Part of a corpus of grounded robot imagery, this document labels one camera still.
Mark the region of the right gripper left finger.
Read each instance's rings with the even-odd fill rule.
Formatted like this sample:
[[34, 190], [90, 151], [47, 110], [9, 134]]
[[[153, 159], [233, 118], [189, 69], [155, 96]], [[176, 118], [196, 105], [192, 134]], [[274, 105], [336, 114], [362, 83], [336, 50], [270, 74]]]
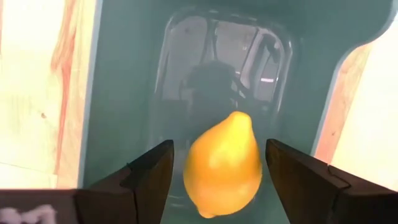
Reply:
[[174, 168], [165, 140], [74, 196], [79, 224], [160, 224]]

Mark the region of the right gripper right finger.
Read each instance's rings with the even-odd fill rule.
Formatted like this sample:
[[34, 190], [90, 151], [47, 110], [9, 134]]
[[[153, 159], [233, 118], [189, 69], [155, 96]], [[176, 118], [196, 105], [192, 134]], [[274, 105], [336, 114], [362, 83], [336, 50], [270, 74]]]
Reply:
[[398, 224], [398, 192], [266, 141], [272, 183], [291, 224]]

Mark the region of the yellow toy lemon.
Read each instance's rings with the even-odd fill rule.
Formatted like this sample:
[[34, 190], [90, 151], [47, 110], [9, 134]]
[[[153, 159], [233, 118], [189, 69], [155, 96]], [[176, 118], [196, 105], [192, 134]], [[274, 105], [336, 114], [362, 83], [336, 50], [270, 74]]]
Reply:
[[190, 147], [183, 183], [204, 218], [242, 210], [256, 195], [262, 161], [251, 117], [241, 111], [205, 131]]

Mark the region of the teal plastic tupperware container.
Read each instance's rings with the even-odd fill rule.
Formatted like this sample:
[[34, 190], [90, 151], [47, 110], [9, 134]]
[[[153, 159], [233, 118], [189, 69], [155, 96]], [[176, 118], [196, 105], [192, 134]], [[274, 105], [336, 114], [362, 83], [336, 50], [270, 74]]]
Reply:
[[164, 211], [140, 224], [290, 224], [267, 169], [242, 210], [203, 218], [183, 186], [190, 146], [242, 111], [260, 151], [277, 139], [314, 155], [343, 61], [397, 13], [398, 0], [102, 0], [79, 185], [170, 139]]

